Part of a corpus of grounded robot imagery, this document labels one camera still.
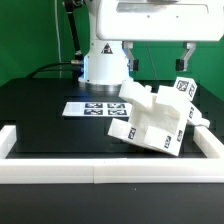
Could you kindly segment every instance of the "green wall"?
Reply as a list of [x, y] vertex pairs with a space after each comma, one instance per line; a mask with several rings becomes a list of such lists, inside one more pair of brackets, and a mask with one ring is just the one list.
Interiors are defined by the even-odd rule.
[[[34, 69], [58, 61], [54, 18], [54, 1], [0, 2], [0, 85], [10, 79], [25, 77]], [[67, 16], [58, 0], [58, 15], [62, 44], [62, 59], [73, 58]], [[89, 47], [87, 9], [75, 11], [81, 47]], [[149, 42], [153, 64], [159, 79], [176, 76], [193, 77], [218, 97], [224, 99], [224, 39], [219, 42], [198, 43], [190, 60], [188, 72], [175, 71], [175, 60], [182, 53], [180, 42]], [[136, 80], [155, 79], [145, 42], [134, 43], [133, 54], [140, 59], [140, 71], [132, 74]]]

